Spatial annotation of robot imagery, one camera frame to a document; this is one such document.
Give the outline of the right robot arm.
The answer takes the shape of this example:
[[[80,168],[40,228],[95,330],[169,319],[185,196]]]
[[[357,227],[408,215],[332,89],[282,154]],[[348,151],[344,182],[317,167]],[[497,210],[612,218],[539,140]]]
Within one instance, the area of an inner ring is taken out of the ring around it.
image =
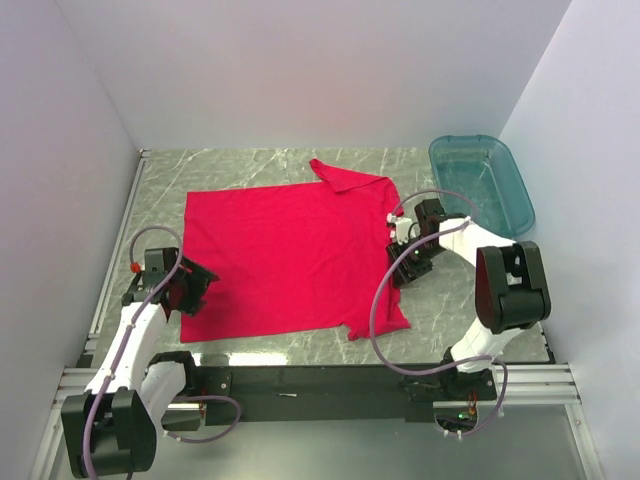
[[[491,362],[522,332],[551,312],[541,252],[533,242],[500,237],[470,216],[445,212],[437,199],[414,208],[415,220],[398,210],[387,215],[390,279],[402,288],[429,273],[433,259],[449,251],[475,269],[476,318],[463,337],[448,348],[435,374],[435,387],[445,399],[480,392],[492,381]]]

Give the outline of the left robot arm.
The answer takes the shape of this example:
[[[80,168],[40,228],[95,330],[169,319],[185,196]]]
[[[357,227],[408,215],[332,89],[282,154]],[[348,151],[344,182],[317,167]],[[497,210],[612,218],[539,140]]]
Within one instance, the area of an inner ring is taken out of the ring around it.
[[[148,249],[143,264],[131,269],[119,326],[101,367],[83,393],[63,402],[64,439],[77,479],[148,471],[167,407],[199,392],[189,352],[157,354],[154,348],[170,315],[197,314],[218,276],[176,247]]]

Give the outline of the red t shirt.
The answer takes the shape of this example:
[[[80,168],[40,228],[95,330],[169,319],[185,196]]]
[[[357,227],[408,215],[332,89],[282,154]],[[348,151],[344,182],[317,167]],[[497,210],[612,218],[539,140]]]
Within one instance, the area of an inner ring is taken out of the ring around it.
[[[219,276],[181,319],[184,343],[345,327],[349,340],[409,327],[384,280],[393,181],[312,160],[315,180],[191,191],[184,252]]]

